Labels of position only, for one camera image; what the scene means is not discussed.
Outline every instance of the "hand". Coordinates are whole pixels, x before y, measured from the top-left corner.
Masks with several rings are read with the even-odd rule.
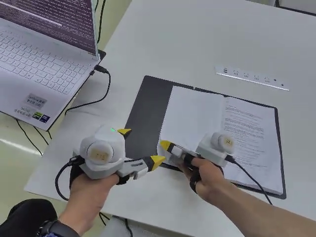
[[[116,174],[98,180],[91,180],[85,174],[80,175],[72,184],[68,204],[58,218],[59,221],[82,236],[92,227],[110,189],[118,182]]]
[[[206,202],[214,205],[214,194],[218,188],[229,183],[223,176],[222,171],[208,160],[194,158],[191,164],[198,167],[201,181],[196,184],[197,194]],[[191,179],[192,171],[184,164],[179,167],[186,175],[188,180]]]

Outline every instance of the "document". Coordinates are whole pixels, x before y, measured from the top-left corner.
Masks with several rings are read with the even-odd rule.
[[[195,151],[203,136],[214,132],[233,137],[234,158],[266,191],[283,193],[274,108],[174,86],[160,140]],[[159,155],[166,155],[159,143],[157,150]],[[260,189],[235,164],[228,163],[224,176],[233,183]]]

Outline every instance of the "desk surface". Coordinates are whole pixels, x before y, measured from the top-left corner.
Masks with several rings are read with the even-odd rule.
[[[59,199],[54,178],[73,147],[101,124],[124,127],[142,79],[150,75],[277,107],[287,199],[272,202],[316,220],[311,205],[316,195],[311,156],[316,32],[310,30],[315,24],[315,17],[244,0],[133,0],[105,49],[103,66],[112,75],[109,97],[69,112],[25,190]],[[280,78],[291,91],[215,75],[215,65]],[[75,103],[101,97],[107,81],[96,73]],[[69,193],[67,174],[60,184]],[[223,213],[190,190],[181,173],[164,168],[114,187],[103,211],[197,237],[210,231],[242,236]]]

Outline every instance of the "laptop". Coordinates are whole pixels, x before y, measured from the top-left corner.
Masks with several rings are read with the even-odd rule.
[[[91,0],[0,0],[0,111],[49,130],[100,62]]]

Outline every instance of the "electrical outlet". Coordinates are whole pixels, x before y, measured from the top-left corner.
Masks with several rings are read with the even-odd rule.
[[[266,85],[280,90],[289,91],[288,86],[286,86],[279,79],[275,79],[267,75],[223,66],[216,66],[215,71],[218,75],[235,78],[243,81],[249,81],[260,85]]]

